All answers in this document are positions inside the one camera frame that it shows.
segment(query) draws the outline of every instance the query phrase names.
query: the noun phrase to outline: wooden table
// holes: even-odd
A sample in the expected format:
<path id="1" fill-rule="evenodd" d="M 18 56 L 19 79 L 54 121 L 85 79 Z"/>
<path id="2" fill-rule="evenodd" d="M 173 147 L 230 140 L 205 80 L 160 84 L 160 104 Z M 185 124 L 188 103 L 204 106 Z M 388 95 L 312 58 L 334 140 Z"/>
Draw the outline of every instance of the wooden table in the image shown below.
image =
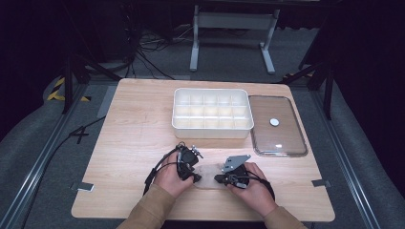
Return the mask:
<path id="1" fill-rule="evenodd" d="M 288 86 L 253 83 L 122 79 L 104 121 L 83 182 L 93 192 L 79 191 L 72 214 L 77 218 L 125 219 L 142 197 L 144 180 L 162 156 L 180 142 L 196 145 L 203 154 L 197 165 L 224 163 L 228 156 L 252 155 L 270 180 L 277 203 L 302 221 L 332 221 L 334 212 L 326 188 L 314 187 L 321 179 L 304 131 L 309 152 L 302 157 L 257 156 L 250 136 L 244 139 L 178 139 L 171 124 L 177 88 L 244 89 L 249 95 L 285 96 Z M 261 220 L 227 190 L 192 187 L 177 200 L 168 219 Z"/>

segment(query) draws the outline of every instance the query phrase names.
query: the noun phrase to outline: person's left hand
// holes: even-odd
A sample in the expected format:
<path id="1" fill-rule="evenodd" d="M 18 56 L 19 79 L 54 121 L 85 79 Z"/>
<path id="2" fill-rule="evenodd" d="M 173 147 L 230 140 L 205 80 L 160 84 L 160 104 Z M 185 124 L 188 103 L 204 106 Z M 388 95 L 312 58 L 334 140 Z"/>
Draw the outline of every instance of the person's left hand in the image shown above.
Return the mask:
<path id="1" fill-rule="evenodd" d="M 189 177 L 187 180 L 181 180 L 179 178 L 176 164 L 177 155 L 178 152 L 175 152 L 161 163 L 161 169 L 158 171 L 153 181 L 153 183 L 159 185 L 174 198 L 178 198 L 182 192 L 191 187 L 194 179 L 193 176 Z"/>

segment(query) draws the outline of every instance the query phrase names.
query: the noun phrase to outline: white plastic tray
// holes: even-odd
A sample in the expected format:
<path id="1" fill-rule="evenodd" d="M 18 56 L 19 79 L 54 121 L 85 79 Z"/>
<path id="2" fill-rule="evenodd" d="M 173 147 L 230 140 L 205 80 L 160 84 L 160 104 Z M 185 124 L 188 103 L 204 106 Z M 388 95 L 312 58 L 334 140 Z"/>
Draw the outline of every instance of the white plastic tray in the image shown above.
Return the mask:
<path id="1" fill-rule="evenodd" d="M 175 91 L 172 125 L 178 138 L 246 138 L 254 126 L 246 91 L 186 88 Z"/>

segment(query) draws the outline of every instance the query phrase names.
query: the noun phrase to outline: sleeve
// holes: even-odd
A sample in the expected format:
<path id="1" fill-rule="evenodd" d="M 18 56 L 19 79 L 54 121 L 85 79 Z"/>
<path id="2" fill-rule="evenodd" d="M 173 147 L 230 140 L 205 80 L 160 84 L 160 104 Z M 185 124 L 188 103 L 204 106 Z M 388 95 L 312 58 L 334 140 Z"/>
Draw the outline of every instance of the sleeve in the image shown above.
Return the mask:
<path id="1" fill-rule="evenodd" d="M 307 228 L 284 207 L 277 207 L 264 218 L 267 229 L 304 229 Z"/>
<path id="2" fill-rule="evenodd" d="M 152 184 L 126 219 L 117 229 L 159 229 L 176 199 L 156 184 Z"/>

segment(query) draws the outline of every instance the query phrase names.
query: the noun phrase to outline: hand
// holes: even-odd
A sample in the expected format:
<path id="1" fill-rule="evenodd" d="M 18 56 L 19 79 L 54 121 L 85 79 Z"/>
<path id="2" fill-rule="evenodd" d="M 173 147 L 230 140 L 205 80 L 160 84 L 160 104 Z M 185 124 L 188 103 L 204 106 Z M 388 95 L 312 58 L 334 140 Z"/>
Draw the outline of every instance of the hand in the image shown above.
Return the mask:
<path id="1" fill-rule="evenodd" d="M 256 163 L 246 162 L 245 167 L 249 172 L 266 179 L 263 171 Z M 231 184 L 228 184 L 226 187 L 262 217 L 265 217 L 278 207 L 266 186 L 258 180 L 251 179 L 245 189 L 237 188 Z"/>
<path id="2" fill-rule="evenodd" d="M 161 169 L 156 174 L 153 183 L 166 190 L 174 198 L 178 198 L 182 192 L 193 185 L 194 177 L 191 176 L 187 180 L 181 180 L 177 173 L 177 164 L 168 163 L 177 162 L 177 152 L 171 154 L 167 159 L 161 163 Z"/>

